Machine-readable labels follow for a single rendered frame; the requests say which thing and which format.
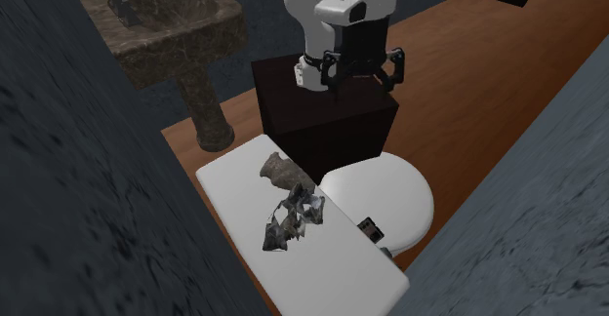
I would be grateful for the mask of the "brown marble pedestal sink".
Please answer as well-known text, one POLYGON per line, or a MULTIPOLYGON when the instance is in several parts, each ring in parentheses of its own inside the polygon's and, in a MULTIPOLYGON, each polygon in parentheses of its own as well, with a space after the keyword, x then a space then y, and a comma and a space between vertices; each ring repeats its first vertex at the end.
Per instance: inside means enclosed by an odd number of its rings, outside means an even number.
POLYGON ((235 0, 80 0, 132 85, 174 79, 201 149, 219 152, 234 141, 207 73, 210 63, 247 44, 235 0))

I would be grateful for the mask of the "brown-grey vase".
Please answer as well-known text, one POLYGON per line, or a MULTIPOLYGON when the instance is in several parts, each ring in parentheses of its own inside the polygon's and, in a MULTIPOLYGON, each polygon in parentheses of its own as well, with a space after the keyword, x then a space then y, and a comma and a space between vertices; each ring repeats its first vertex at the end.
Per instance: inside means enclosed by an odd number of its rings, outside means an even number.
POLYGON ((289 191, 290 196, 313 193, 316 188, 315 182, 299 165, 290 158, 281 158, 277 151, 264 162, 260 177, 268 178, 273 186, 289 191))

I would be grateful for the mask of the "grey crumpled faceted object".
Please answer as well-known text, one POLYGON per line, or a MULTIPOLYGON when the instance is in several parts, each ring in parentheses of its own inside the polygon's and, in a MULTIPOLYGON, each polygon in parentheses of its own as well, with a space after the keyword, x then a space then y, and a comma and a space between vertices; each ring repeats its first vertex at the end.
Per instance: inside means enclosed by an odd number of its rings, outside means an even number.
POLYGON ((308 224, 321 225, 326 198, 315 195, 298 182, 270 215, 265 225, 262 250, 287 251, 288 242, 305 237, 308 224))

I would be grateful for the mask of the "dark robot stand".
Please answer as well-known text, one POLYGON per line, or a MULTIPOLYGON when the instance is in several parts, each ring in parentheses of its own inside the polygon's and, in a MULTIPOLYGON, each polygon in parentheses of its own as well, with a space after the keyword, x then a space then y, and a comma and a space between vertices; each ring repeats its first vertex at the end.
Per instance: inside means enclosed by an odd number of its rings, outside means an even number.
POLYGON ((298 54, 251 63, 264 133, 315 182, 381 154, 399 104, 373 77, 349 78, 339 92, 296 84, 298 54))

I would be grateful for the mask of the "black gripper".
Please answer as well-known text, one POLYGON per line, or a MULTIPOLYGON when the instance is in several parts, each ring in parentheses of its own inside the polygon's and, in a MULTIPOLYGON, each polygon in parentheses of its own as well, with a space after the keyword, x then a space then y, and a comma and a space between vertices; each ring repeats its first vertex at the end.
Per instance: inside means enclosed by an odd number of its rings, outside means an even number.
POLYGON ((389 17, 385 17, 337 27, 337 51, 325 51, 321 64, 321 84, 328 87, 334 101, 339 99, 339 87, 349 76, 374 74, 387 93, 404 81, 403 49, 386 52, 388 23, 389 17), (391 75, 382 68, 387 59, 393 64, 391 75))

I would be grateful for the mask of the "small black box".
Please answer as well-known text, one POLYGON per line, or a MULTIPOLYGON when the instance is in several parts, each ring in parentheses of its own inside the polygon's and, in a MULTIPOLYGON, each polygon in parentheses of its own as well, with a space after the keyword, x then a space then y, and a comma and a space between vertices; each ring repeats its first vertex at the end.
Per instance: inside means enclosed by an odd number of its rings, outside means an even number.
POLYGON ((370 217, 364 218, 357 227, 374 243, 377 244, 385 235, 370 217))

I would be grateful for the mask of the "white toilet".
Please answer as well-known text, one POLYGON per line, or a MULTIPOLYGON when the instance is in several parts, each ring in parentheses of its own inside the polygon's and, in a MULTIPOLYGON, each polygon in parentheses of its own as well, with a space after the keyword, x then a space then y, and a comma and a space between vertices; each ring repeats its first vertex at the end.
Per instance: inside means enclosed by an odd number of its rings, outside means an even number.
POLYGON ((289 191, 260 177, 277 151, 260 135, 196 172, 236 250, 282 316, 387 316, 409 289, 393 258, 419 243, 433 219, 424 176, 403 158, 383 152, 325 175, 315 195, 326 198, 321 225, 287 251, 262 250, 265 225, 289 191), (370 217, 385 237, 374 244, 358 227, 370 217))

